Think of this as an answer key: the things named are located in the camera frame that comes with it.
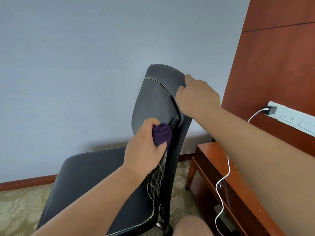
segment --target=carpet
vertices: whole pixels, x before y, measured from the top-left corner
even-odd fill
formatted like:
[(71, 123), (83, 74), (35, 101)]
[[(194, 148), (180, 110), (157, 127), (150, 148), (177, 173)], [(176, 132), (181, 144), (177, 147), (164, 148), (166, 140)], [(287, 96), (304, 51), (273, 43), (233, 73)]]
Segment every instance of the carpet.
[[(174, 228), (185, 215), (201, 213), (191, 194), (185, 191), (190, 161), (179, 162), (173, 184), (170, 225)], [(37, 226), (53, 184), (0, 192), (0, 236), (29, 236)], [(142, 236), (163, 235), (153, 228)]]

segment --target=drawer handle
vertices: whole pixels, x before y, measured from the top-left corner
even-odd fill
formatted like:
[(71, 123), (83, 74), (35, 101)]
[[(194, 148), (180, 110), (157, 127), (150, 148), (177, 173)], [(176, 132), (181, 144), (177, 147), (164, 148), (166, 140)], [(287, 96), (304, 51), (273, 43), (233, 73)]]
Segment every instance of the drawer handle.
[(218, 189), (221, 189), (222, 188), (222, 184), (221, 184), (221, 182), (217, 185), (217, 188)]

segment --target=purple cloth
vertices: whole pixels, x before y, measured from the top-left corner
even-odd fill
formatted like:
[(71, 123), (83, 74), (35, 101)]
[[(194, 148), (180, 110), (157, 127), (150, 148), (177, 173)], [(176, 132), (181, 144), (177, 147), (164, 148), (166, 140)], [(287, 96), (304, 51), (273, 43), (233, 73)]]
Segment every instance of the purple cloth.
[(160, 125), (152, 127), (153, 142), (156, 146), (167, 142), (166, 151), (172, 139), (172, 130), (167, 123), (161, 123)]

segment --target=left hand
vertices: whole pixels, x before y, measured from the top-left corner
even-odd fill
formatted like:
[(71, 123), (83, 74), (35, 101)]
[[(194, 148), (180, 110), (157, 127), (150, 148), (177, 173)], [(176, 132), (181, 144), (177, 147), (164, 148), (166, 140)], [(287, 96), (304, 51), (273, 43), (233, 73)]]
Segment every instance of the left hand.
[(167, 142), (155, 146), (152, 138), (153, 125), (159, 125), (156, 118), (144, 120), (137, 134), (128, 142), (122, 167), (130, 170), (141, 180), (158, 165), (167, 146)]

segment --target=wooden baseboard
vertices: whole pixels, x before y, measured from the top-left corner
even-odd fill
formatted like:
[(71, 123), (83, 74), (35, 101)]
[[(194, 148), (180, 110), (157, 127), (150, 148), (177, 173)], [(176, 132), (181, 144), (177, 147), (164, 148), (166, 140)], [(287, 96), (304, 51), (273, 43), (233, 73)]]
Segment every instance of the wooden baseboard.
[(179, 155), (178, 162), (191, 160), (191, 158), (194, 156), (195, 153), (189, 153), (189, 154), (183, 154)]
[(26, 187), (46, 185), (55, 182), (57, 175), (43, 176), (43, 177), (35, 177), (29, 179), (23, 179), (18, 181), (9, 181), (0, 183), (0, 191), (6, 190), (16, 190)]

